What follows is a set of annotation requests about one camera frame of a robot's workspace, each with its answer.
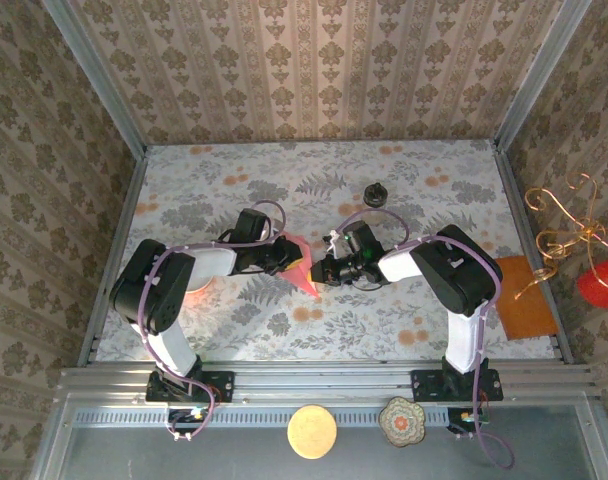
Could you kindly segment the pink paper sheet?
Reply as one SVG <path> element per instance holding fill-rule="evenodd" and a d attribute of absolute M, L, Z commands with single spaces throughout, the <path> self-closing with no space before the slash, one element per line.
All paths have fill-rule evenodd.
<path fill-rule="evenodd" d="M 311 296 L 318 298 L 319 293 L 314 283 L 309 283 L 307 281 L 308 271 L 311 269 L 313 265 L 313 259 L 311 254 L 311 249 L 307 241 L 298 235 L 292 235 L 290 233 L 284 234 L 285 238 L 293 243 L 295 243 L 302 253 L 303 261 L 301 264 L 293 269 L 289 270 L 289 267 L 284 272 L 279 272 L 278 276 L 292 285 L 297 287 L 298 289 L 310 294 Z"/>

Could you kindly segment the small black round knob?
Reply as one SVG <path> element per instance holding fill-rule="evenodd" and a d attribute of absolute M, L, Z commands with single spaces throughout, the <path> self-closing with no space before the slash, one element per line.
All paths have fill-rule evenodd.
<path fill-rule="evenodd" d="M 363 202 L 370 208 L 382 208 L 386 205 L 388 190 L 379 182 L 368 185 L 363 193 Z"/>

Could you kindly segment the floral tablecloth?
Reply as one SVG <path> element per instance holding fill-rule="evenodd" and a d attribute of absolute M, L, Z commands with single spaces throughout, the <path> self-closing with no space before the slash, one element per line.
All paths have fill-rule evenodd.
<path fill-rule="evenodd" d="M 363 202 L 376 182 L 388 190 L 382 208 Z M 454 224 L 494 258 L 522 251 L 486 140 L 154 147 L 125 251 L 145 239 L 213 240 L 250 206 L 284 220 L 315 258 L 355 213 L 385 248 Z M 207 361 L 437 360 L 445 351 L 446 313 L 422 280 L 318 293 L 268 275 L 216 278 L 187 295 L 179 322 Z"/>

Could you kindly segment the round cork coaster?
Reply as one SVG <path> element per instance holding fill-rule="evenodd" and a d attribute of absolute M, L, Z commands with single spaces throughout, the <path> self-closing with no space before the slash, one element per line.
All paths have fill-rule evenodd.
<path fill-rule="evenodd" d="M 333 415 L 319 405 L 299 408 L 289 420 L 287 440 L 293 451 L 307 460 L 324 457 L 337 439 L 337 423 Z"/>

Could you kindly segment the floral patterned dish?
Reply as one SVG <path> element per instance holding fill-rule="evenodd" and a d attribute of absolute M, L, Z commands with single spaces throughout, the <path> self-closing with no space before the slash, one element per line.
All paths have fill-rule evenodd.
<path fill-rule="evenodd" d="M 392 398 L 378 417 L 378 424 L 387 441 L 397 448 L 422 442 L 425 438 L 425 422 L 424 409 L 403 397 Z"/>

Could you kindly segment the small circuit board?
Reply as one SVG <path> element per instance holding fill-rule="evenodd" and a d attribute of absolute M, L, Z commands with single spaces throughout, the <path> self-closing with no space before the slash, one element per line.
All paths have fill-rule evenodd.
<path fill-rule="evenodd" d="M 169 409 L 167 412 L 166 428 L 174 437 L 192 437 L 200 430 L 207 413 L 208 409 L 206 407 Z"/>
<path fill-rule="evenodd" d="M 478 421 L 475 421 L 471 408 L 448 407 L 447 429 L 453 434 L 469 435 L 474 434 L 477 428 L 489 423 L 489 409 L 478 409 Z"/>

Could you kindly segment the brown rectangular mat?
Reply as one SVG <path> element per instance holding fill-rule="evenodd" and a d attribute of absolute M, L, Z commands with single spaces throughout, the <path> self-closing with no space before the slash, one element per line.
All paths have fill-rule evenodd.
<path fill-rule="evenodd" d="M 496 309 L 508 340 L 558 333 L 558 326 L 525 256 L 498 258 L 503 279 Z"/>

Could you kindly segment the red ornament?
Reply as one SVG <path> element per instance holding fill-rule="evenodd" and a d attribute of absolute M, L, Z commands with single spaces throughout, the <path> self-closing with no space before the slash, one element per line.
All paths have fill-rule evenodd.
<path fill-rule="evenodd" d="M 608 260 L 582 274 L 577 280 L 577 288 L 590 305 L 608 309 Z"/>

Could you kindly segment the aluminium frame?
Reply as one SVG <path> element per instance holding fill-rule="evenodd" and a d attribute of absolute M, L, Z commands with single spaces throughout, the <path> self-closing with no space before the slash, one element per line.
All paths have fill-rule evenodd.
<path fill-rule="evenodd" d="M 144 383 L 150 361 L 99 362 L 95 353 L 109 307 L 109 290 L 133 220 L 148 168 L 147 147 L 135 131 L 126 108 L 101 67 L 91 41 L 83 32 L 72 0 L 45 0 L 75 58 L 90 77 L 119 132 L 136 160 L 115 237 L 110 249 L 77 364 L 60 377 L 32 480 L 58 478 L 70 462 L 73 414 L 84 407 L 154 407 L 145 401 Z M 560 343 L 558 360 L 502 360 L 497 364 L 505 383 L 505 407 L 571 406 L 578 421 L 581 459 L 594 480 L 608 480 L 608 418 L 589 380 L 589 368 L 570 360 L 570 348 Z M 410 374 L 427 369 L 423 361 L 232 361 L 235 393 L 229 407 L 377 407 L 387 398 L 411 390 Z"/>

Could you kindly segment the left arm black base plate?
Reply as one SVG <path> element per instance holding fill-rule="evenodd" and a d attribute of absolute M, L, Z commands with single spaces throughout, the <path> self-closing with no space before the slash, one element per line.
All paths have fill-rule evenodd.
<path fill-rule="evenodd" d="M 204 371 L 199 379 L 216 403 L 231 403 L 235 374 L 232 371 Z M 145 400 L 166 403 L 208 403 L 208 393 L 190 382 L 180 381 L 166 372 L 154 370 L 147 382 Z"/>

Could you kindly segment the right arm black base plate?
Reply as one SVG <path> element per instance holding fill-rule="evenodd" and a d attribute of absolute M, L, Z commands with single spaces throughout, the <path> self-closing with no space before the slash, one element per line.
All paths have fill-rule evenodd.
<path fill-rule="evenodd" d="M 416 402 L 465 402 L 472 399 L 474 372 L 462 375 L 456 371 L 414 370 L 410 377 Z M 478 387 L 489 401 L 504 399 L 499 372 L 495 369 L 480 372 Z"/>

